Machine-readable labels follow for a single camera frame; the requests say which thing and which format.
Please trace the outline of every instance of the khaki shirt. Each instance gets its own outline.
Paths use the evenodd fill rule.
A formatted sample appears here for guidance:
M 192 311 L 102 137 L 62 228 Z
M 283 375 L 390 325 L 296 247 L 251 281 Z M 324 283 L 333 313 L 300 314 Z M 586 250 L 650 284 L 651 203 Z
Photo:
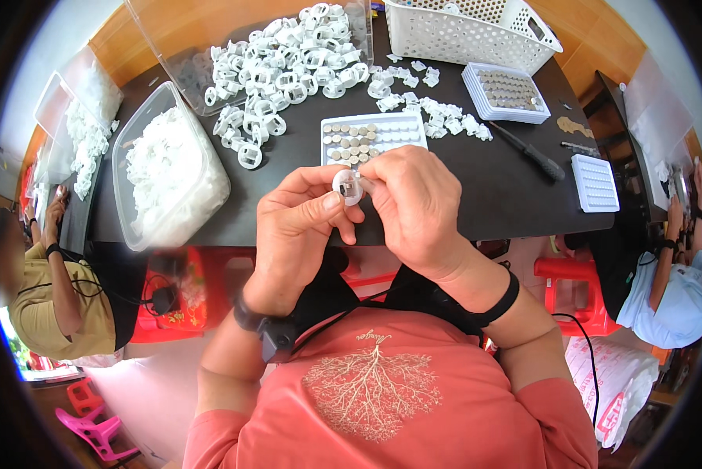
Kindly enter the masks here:
M 65 262 L 70 280 L 87 279 L 98 282 L 84 262 Z M 46 249 L 37 242 L 25 253 L 25 274 L 20 290 L 52 283 L 52 270 L 46 259 Z M 89 282 L 73 283 L 75 290 L 94 295 L 99 287 Z M 74 360 L 81 356 L 114 352 L 116 333 L 109 299 L 103 292 L 92 298 L 77 295 L 80 301 L 82 325 L 68 341 L 59 330 L 54 314 L 52 287 L 40 286 L 19 294 L 9 304 L 9 321 L 20 340 L 33 352 L 54 360 Z

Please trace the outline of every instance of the black table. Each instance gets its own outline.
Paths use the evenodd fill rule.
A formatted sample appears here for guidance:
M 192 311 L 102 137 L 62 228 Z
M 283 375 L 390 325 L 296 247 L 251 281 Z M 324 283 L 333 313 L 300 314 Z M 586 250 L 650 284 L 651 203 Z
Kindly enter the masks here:
M 386 68 L 392 62 L 387 25 L 384 14 L 373 21 L 375 63 Z M 416 89 L 396 80 L 393 92 L 414 91 L 420 98 L 429 96 L 445 104 L 457 104 L 464 113 L 478 118 L 476 108 L 460 76 L 462 65 L 424 61 L 440 69 L 440 83 L 429 88 L 420 83 Z M 398 66 L 410 67 L 410 60 Z M 424 72 L 416 73 L 423 77 Z M 151 80 L 158 78 L 154 84 Z M 124 101 L 117 118 L 124 126 L 135 110 L 163 80 L 166 72 L 158 65 L 147 70 L 122 88 Z M 572 176 L 570 158 L 573 152 L 560 147 L 561 141 L 595 146 L 593 139 L 579 132 L 567 134 L 557 126 L 557 118 L 567 116 L 587 126 L 587 120 L 567 79 L 554 59 L 550 59 L 534 75 L 536 85 L 544 96 L 552 117 L 542 125 L 520 122 L 502 122 L 508 131 L 532 143 L 540 152 L 554 159 L 567 174 L 561 183 L 552 183 L 534 164 L 507 144 L 501 136 L 493 141 L 448 134 L 440 140 L 428 140 L 429 149 L 436 153 L 463 185 L 458 229 L 468 239 L 506 239 L 522 236 L 545 236 L 555 233 L 601 230 L 614 223 L 611 213 L 583 213 Z M 304 103 L 290 106 L 281 112 L 288 130 L 285 135 L 271 137 L 262 146 L 262 165 L 256 170 L 245 170 L 236 161 L 230 149 L 220 145 L 220 137 L 211 138 L 226 173 L 232 183 L 230 198 L 223 207 L 189 240 L 194 245 L 252 246 L 255 244 L 257 202 L 274 189 L 281 180 L 298 166 L 316 166 L 320 162 L 319 123 L 324 118 L 378 113 L 376 100 L 367 95 L 368 83 L 346 90 L 339 99 L 328 99 L 318 92 Z M 564 101 L 572 109 L 564 108 Z M 200 122 L 210 134 L 217 116 L 202 117 Z M 113 147 L 116 136 L 110 142 Z M 102 242 L 123 242 L 114 200 L 111 151 L 99 169 L 91 208 L 88 239 Z M 367 214 L 365 222 L 356 227 L 357 245 L 383 245 L 383 227 L 368 197 L 362 201 Z M 337 231 L 331 243 L 342 241 Z
M 614 168 L 614 172 L 623 175 L 623 186 L 627 185 L 626 182 L 631 177 L 635 177 L 638 183 L 643 186 L 641 191 L 641 205 L 644 216 L 649 223 L 660 223 L 662 221 L 666 221 L 666 210 L 654 204 L 654 193 L 651 186 L 651 181 L 648 179 L 648 166 L 645 158 L 643 157 L 643 149 L 640 147 L 638 141 L 635 140 L 635 137 L 630 134 L 629 127 L 627 125 L 625 100 L 622 96 L 622 90 L 620 90 L 619 83 L 615 83 L 612 79 L 604 75 L 599 70 L 596 70 L 596 80 L 601 83 L 601 89 L 596 96 L 594 96 L 593 99 L 585 105 L 583 112 L 585 113 L 586 117 L 590 118 L 602 108 L 611 106 L 623 127 L 621 132 L 599 139 L 597 144 L 600 146 L 600 148 L 604 149 L 608 155 L 611 147 L 624 141 L 629 142 L 631 155 L 619 161 L 612 161 L 611 165 Z M 631 168 L 630 165 L 628 165 L 630 162 L 633 163 L 631 170 L 629 169 Z

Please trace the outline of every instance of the tree print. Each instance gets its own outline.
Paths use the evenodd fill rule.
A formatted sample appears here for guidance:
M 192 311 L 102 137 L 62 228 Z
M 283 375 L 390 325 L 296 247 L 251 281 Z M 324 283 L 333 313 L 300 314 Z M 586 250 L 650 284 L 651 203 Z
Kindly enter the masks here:
M 433 386 L 437 376 L 427 371 L 430 356 L 385 356 L 380 344 L 390 336 L 372 333 L 357 339 L 374 338 L 374 347 L 322 358 L 302 383 L 333 430 L 380 443 L 398 433 L 403 419 L 431 412 L 442 397 Z

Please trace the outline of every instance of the perforated basket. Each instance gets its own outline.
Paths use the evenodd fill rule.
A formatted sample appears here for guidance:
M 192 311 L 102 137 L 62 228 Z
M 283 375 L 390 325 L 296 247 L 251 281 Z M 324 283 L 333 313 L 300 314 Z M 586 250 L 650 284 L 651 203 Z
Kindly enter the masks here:
M 384 0 L 401 57 L 503 65 L 533 75 L 562 45 L 523 0 Z M 460 14 L 442 11 L 455 3 Z

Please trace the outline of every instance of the hand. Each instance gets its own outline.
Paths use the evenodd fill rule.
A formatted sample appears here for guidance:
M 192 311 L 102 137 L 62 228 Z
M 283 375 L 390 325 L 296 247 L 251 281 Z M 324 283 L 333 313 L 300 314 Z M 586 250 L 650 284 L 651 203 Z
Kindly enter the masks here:
M 702 163 L 695 164 L 695 190 L 698 193 L 698 208 L 702 210 Z
M 62 220 L 65 211 L 65 201 L 69 192 L 65 186 L 59 186 L 57 191 L 61 190 L 62 195 L 56 194 L 54 200 L 46 207 L 46 216 L 44 217 L 43 233 L 41 233 L 41 244 L 44 248 L 57 242 L 58 230 L 57 224 Z
M 452 276 L 473 247 L 458 233 L 460 183 L 445 164 L 422 147 L 406 145 L 359 173 L 380 213 L 388 249 L 435 283 Z
M 682 204 L 679 197 L 672 197 L 669 203 L 668 210 L 668 227 L 666 228 L 666 239 L 676 241 L 679 238 L 679 233 L 682 230 L 683 224 Z
M 25 221 L 27 222 L 28 227 L 30 227 L 30 221 L 33 218 L 36 218 L 36 209 L 31 203 L 28 203 L 27 206 L 25 206 L 25 211 L 23 211 L 23 213 L 25 214 Z
M 244 286 L 244 302 L 252 311 L 290 314 L 317 275 L 333 227 L 346 244 L 356 243 L 354 224 L 364 220 L 364 212 L 346 207 L 331 188 L 342 169 L 346 166 L 299 168 L 257 204 L 255 272 Z

